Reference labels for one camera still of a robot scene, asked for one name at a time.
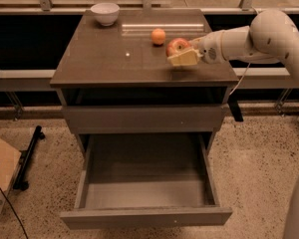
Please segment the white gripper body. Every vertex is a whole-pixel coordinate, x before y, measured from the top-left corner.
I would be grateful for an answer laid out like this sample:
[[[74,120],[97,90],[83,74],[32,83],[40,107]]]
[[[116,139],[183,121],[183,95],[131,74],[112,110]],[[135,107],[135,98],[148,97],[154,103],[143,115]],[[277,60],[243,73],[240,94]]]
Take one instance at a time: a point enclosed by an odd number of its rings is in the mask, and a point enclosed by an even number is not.
[[[192,47],[199,52],[203,62],[207,64],[224,63],[222,54],[222,31],[210,32],[203,37],[190,41]]]

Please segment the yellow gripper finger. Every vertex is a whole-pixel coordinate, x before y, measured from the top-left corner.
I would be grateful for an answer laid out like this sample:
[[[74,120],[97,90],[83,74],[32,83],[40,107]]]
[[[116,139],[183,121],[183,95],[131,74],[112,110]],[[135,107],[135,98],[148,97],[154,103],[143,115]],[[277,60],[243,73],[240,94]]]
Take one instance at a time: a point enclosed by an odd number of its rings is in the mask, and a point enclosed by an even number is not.
[[[169,56],[167,60],[175,67],[193,66],[200,61],[201,57],[202,55],[199,53],[198,50],[188,48],[175,55]]]

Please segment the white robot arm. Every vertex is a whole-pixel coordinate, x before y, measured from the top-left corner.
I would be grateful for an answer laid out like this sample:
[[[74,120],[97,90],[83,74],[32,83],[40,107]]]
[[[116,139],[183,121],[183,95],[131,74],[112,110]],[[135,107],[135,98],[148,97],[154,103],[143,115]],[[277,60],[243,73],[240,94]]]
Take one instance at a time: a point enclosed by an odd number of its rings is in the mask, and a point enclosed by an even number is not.
[[[168,61],[175,67],[239,60],[250,64],[280,62],[299,88],[299,31],[290,17],[280,10],[263,11],[250,25],[211,32],[186,41],[170,41]],[[299,239],[299,177],[290,199],[283,239]]]

